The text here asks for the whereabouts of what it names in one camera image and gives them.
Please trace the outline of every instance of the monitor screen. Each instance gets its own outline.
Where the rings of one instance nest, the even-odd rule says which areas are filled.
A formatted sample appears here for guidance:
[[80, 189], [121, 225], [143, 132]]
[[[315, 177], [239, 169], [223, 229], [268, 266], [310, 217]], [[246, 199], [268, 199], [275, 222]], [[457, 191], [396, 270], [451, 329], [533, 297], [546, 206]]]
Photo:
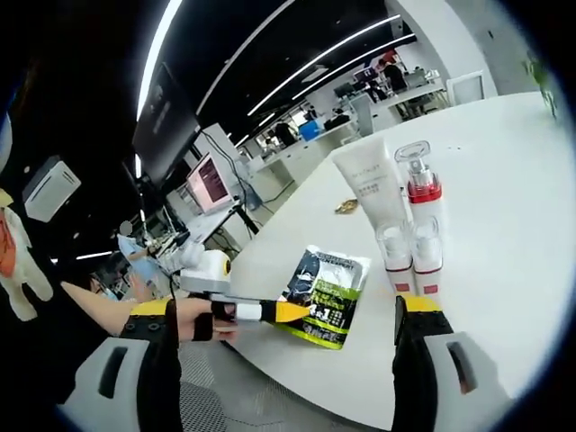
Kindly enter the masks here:
[[204, 212], [231, 201], [230, 193], [210, 155], [206, 155], [188, 176], [187, 186]]
[[152, 183], [164, 183], [199, 130], [184, 90], [162, 64], [150, 84], [132, 139], [142, 170]]
[[352, 94], [353, 92], [354, 92], [354, 87], [352, 86], [351, 83], [344, 83], [343, 85], [338, 86], [334, 89], [334, 93], [336, 94], [336, 97], [345, 97], [345, 96]]
[[367, 83], [368, 81], [372, 81], [377, 77], [378, 74], [373, 67], [367, 67], [366, 69], [362, 69], [361, 71], [354, 74], [354, 78], [360, 83]]

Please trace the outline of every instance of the small yellow object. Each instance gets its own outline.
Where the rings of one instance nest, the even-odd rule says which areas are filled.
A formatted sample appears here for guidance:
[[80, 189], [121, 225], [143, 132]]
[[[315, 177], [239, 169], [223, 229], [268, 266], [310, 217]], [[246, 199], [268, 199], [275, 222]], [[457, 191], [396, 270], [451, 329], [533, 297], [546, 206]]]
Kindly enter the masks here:
[[130, 315], [166, 315], [166, 306], [172, 298], [147, 301], [136, 306]]
[[436, 312], [442, 310], [438, 303], [428, 297], [419, 297], [412, 294], [403, 294], [402, 297], [406, 301], [406, 311], [408, 312]]
[[4, 189], [0, 189], [0, 207], [8, 207], [14, 200]]
[[232, 268], [232, 265], [230, 263], [230, 260], [227, 259], [226, 261], [224, 261], [224, 275], [228, 276], [230, 274], [230, 269]]
[[288, 301], [276, 302], [276, 322], [291, 322], [310, 315], [308, 308]]
[[345, 200], [335, 210], [335, 214], [350, 214], [358, 208], [358, 200]]

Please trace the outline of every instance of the spray bottle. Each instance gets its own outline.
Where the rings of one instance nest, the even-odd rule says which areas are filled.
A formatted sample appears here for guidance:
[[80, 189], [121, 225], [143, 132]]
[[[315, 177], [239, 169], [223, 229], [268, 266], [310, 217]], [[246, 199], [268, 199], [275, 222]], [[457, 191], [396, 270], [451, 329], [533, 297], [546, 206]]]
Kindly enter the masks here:
[[399, 164], [408, 164], [408, 200], [414, 222], [436, 218], [443, 237], [446, 234], [446, 217], [442, 184], [426, 161], [429, 154], [430, 144], [427, 141], [418, 141], [396, 150], [394, 158]]

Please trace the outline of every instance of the potted plant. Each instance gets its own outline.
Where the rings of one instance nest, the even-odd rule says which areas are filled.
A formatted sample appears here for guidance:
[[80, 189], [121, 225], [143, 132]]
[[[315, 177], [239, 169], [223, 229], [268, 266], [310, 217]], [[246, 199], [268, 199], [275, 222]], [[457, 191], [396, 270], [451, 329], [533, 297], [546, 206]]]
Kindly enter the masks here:
[[526, 73], [529, 74], [538, 84], [538, 87], [540, 87], [540, 94], [544, 98], [546, 105], [550, 107], [552, 116], [556, 119], [558, 106], [554, 100], [554, 93], [551, 90], [552, 82], [548, 69], [546, 69], [544, 63], [540, 61], [534, 53], [529, 51], [527, 56], [528, 60], [523, 61], [522, 65], [524, 66]]

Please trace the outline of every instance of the bottle cap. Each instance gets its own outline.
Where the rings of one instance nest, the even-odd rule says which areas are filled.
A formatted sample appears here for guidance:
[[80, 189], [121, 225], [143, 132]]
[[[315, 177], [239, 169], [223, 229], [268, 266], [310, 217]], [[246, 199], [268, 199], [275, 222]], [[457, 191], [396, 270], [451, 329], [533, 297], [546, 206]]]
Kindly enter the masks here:
[[414, 255], [423, 260], [442, 257], [438, 221], [434, 216], [416, 222], [412, 231]]
[[400, 225], [381, 225], [376, 231], [376, 239], [388, 258], [402, 258], [410, 254], [410, 245]]
[[434, 175], [423, 157], [430, 154], [428, 141], [417, 141], [408, 146], [400, 147], [394, 153], [396, 162], [407, 163], [410, 182], [416, 187], [429, 186], [434, 183]]

